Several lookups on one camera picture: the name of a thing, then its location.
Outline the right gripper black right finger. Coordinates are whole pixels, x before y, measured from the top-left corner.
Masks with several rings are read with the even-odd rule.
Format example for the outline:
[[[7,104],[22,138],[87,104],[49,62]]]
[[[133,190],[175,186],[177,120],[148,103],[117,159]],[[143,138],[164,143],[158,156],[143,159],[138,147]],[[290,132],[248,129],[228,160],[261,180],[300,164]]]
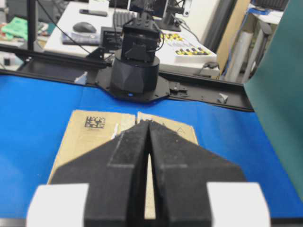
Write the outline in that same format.
[[[161,227],[210,227],[207,182],[246,182],[235,163],[149,123],[156,221]]]

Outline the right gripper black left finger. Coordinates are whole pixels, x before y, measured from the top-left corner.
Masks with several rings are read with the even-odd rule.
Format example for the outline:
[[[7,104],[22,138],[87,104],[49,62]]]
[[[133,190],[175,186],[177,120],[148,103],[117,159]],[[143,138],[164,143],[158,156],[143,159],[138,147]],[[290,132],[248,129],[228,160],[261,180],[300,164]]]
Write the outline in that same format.
[[[54,172],[51,184],[89,184],[84,226],[143,226],[147,139],[148,122],[141,122]]]

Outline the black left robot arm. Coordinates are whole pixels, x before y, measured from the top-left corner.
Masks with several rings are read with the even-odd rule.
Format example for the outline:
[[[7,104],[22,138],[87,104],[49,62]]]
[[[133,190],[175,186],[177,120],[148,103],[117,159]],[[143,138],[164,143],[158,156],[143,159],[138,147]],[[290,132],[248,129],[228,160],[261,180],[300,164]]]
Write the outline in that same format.
[[[126,93],[144,94],[157,86],[160,60],[155,56],[160,31],[154,23],[154,1],[130,1],[137,16],[123,25],[122,48],[115,52],[110,87]]]

